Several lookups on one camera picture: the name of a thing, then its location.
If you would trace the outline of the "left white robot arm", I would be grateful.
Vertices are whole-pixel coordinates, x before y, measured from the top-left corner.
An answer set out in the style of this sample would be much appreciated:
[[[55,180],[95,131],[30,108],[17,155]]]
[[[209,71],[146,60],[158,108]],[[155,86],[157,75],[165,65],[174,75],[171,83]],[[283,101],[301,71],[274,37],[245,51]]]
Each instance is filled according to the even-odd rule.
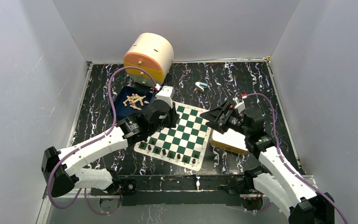
[[[175,128],[179,115],[174,102],[156,99],[145,110],[118,121],[111,129],[74,147],[44,151],[41,170],[51,198],[74,188],[117,193],[122,181],[113,169],[89,169],[86,165],[112,152],[145,142],[164,128]]]

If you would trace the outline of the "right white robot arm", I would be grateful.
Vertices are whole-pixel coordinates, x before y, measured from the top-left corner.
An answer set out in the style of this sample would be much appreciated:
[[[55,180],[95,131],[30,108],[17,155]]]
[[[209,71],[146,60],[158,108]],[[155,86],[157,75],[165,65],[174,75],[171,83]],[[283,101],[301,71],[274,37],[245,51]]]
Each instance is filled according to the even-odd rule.
[[[264,130],[264,117],[253,107],[236,108],[230,101],[200,115],[206,125],[221,134],[233,130],[245,136],[248,151],[260,166],[244,173],[244,188],[260,191],[287,217],[290,224],[333,224],[334,207],[329,194],[319,193],[278,150],[278,144]]]

